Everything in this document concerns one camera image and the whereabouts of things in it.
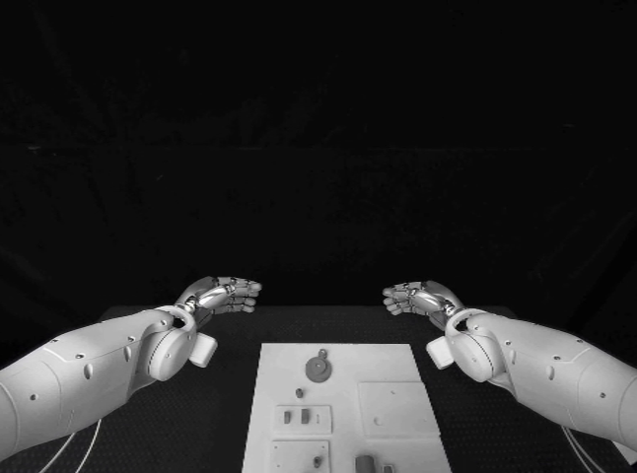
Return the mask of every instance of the robotic hand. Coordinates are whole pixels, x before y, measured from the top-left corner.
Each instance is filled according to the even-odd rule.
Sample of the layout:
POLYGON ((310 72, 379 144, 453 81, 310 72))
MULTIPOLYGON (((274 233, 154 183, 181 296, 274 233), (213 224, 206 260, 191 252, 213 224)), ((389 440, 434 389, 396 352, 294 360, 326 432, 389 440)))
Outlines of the robotic hand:
POLYGON ((3 369, 0 461, 92 426, 188 361, 204 368, 217 341, 198 329, 214 313, 253 312, 261 290, 246 279, 204 278, 175 305, 64 333, 3 369))
POLYGON ((383 295, 393 315, 422 314, 444 331, 428 344, 441 370, 457 362, 546 419, 637 452, 635 368, 570 333, 466 308, 434 281, 399 284, 383 295))

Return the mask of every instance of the black table surface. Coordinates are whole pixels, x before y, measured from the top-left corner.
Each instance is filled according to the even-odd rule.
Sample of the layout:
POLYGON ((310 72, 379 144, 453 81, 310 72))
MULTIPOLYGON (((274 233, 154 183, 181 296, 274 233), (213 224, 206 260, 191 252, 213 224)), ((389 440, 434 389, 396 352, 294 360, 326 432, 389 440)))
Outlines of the black table surface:
MULTIPOLYGON (((116 306, 100 320, 146 308, 116 306)), ((515 317, 506 307, 481 308, 515 317)), ((437 369, 425 345, 442 332, 427 317, 393 316, 382 305, 259 306, 216 315, 201 331, 220 344, 209 367, 187 363, 103 419, 83 473, 242 471, 262 343, 411 344, 454 473, 587 472, 558 424, 455 365, 437 369)), ((96 424, 80 431, 47 473, 77 471, 96 432, 96 424)), ((610 440, 575 436, 607 473, 633 471, 610 440)), ((0 472, 40 473, 66 440, 14 455, 0 472)))

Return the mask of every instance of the white robot arm casing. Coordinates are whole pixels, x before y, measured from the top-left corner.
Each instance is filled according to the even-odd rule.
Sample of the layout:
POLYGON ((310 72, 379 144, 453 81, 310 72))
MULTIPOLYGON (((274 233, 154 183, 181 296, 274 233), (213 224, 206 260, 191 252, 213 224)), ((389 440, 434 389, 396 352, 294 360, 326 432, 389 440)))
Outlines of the white robot arm casing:
POLYGON ((216 348, 174 305, 60 335, 0 371, 0 461, 86 429, 190 359, 204 367, 216 348))
MULTIPOLYGON (((444 338, 438 360, 448 349, 477 382, 503 387, 557 424, 637 452, 637 369, 575 335, 473 308, 453 316, 444 338)), ((445 368, 450 358, 440 363, 445 368)))

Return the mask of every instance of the cable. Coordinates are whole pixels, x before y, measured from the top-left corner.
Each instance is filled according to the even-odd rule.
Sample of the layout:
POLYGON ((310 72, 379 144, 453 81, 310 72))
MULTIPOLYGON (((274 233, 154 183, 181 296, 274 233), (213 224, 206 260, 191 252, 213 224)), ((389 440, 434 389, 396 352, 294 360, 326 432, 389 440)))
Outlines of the cable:
POLYGON ((40 473, 45 473, 47 470, 51 468, 53 463, 57 461, 58 457, 61 456, 63 451, 66 450, 67 445, 70 444, 70 441, 74 439, 74 436, 76 436, 76 435, 77 435, 77 433, 73 433, 73 435, 67 438, 66 444, 64 444, 63 447, 60 448, 60 451, 58 451, 58 453, 55 454, 54 458, 51 459, 51 462, 45 465, 45 468, 42 469, 42 471, 41 471, 40 473))
POLYGON ((103 421, 103 419, 99 419, 99 424, 96 425, 96 434, 94 434, 94 438, 92 440, 92 444, 89 445, 87 454, 84 455, 84 459, 81 460, 80 467, 77 468, 77 471, 74 473, 80 473, 81 467, 84 466, 84 462, 87 461, 89 454, 92 453, 92 448, 94 447, 96 437, 99 436, 99 429, 102 428, 102 421, 103 421))
POLYGON ((562 429, 564 429, 564 432, 565 432, 565 437, 568 438, 568 442, 571 443, 571 446, 572 446, 572 449, 575 450, 575 454, 578 455, 580 457, 580 460, 583 461, 583 463, 585 463, 585 461, 583 460, 583 457, 580 455, 580 451, 583 452, 583 454, 585 455, 587 459, 590 460, 593 466, 596 467, 596 469, 600 471, 600 473, 606 473, 606 470, 603 470, 603 468, 598 466, 598 464, 593 461, 593 458, 590 456, 590 454, 587 453, 585 451, 585 448, 583 447, 583 445, 580 444, 578 442, 578 439, 575 438, 575 434, 572 433, 571 429, 568 429, 567 427, 561 426, 562 429))

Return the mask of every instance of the white platform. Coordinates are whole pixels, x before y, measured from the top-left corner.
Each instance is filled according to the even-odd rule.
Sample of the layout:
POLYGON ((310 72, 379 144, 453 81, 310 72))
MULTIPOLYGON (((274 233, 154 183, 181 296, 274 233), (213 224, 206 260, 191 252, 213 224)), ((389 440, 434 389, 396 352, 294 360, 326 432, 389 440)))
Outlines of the white platform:
POLYGON ((362 455, 375 456, 379 473, 386 464, 395 465, 396 473, 451 472, 411 346, 263 344, 243 473, 353 473, 362 455), (314 383, 305 365, 321 348, 328 351, 333 374, 328 381, 314 383), (305 391, 302 399, 298 388, 305 391), (298 412, 311 409, 314 425, 307 425, 307 434, 298 434, 304 428, 298 412, 292 422, 300 424, 279 432, 278 406, 297 406, 298 412), (330 412, 330 427, 313 406, 330 412), (275 443, 279 440, 313 443, 275 443), (317 451, 328 452, 320 469, 314 468, 317 451))

